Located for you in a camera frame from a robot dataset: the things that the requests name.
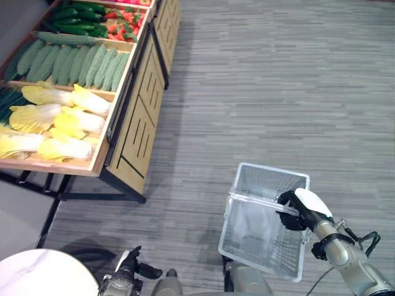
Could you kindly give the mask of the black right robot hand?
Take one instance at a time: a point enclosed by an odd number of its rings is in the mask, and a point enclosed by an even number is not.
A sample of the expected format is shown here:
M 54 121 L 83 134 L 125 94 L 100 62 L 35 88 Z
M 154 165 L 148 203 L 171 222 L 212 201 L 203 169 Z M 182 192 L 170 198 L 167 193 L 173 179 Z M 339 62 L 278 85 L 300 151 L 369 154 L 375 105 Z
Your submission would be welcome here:
M 286 229 L 292 231 L 304 231 L 309 228 L 311 231 L 320 223 L 333 221 L 333 215 L 327 205 L 314 192 L 297 188 L 294 191 L 282 193 L 277 202 L 287 205 L 297 210 L 297 216 L 285 212 L 277 212 L 280 220 Z

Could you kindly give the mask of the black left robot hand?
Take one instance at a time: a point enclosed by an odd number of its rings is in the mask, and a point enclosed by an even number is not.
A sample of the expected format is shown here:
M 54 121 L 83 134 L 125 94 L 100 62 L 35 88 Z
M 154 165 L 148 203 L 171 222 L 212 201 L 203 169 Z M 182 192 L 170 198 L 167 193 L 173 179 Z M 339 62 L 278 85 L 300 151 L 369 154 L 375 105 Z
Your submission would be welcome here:
M 160 278 L 163 274 L 161 269 L 138 261 L 140 250 L 141 246 L 137 246 L 132 251 L 124 251 L 115 269 L 115 275 L 120 276 L 122 274 L 131 281 L 135 279 L 135 273 L 147 279 Z

